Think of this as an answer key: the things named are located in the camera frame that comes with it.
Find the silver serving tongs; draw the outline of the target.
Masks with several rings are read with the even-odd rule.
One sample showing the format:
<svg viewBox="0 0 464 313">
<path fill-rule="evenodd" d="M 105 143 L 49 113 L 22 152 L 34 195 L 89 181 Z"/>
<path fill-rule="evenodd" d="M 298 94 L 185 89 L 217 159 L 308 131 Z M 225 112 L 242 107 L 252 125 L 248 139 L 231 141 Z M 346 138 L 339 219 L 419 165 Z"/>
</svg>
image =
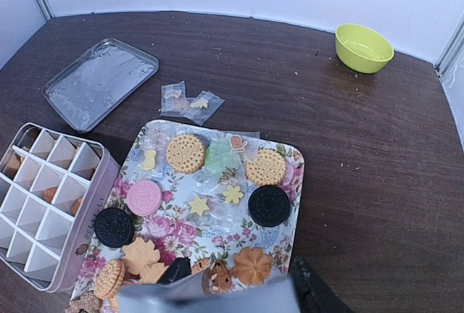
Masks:
<svg viewBox="0 0 464 313">
<path fill-rule="evenodd" d="M 129 285 L 117 292 L 120 312 L 299 312 L 290 276 L 232 293 L 210 295 L 202 276 L 192 275 L 169 285 Z"/>
</svg>

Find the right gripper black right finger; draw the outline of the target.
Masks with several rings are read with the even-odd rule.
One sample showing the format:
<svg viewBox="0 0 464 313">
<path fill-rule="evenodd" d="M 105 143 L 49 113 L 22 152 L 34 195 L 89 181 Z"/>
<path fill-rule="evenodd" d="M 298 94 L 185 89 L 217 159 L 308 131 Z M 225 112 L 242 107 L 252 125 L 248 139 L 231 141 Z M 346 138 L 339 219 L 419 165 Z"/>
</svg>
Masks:
<svg viewBox="0 0 464 313">
<path fill-rule="evenodd" d="M 301 256 L 295 257 L 292 262 L 291 277 L 300 312 L 354 313 Z"/>
</svg>

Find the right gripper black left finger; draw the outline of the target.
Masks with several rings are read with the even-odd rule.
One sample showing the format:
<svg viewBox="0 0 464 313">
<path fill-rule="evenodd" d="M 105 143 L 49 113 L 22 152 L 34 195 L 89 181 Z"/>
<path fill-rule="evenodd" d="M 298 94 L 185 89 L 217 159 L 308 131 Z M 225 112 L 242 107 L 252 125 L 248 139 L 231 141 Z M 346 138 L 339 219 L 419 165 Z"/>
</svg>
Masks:
<svg viewBox="0 0 464 313">
<path fill-rule="evenodd" d="M 169 285 L 191 275 L 191 261 L 188 257 L 178 257 L 164 271 L 156 284 Z"/>
</svg>

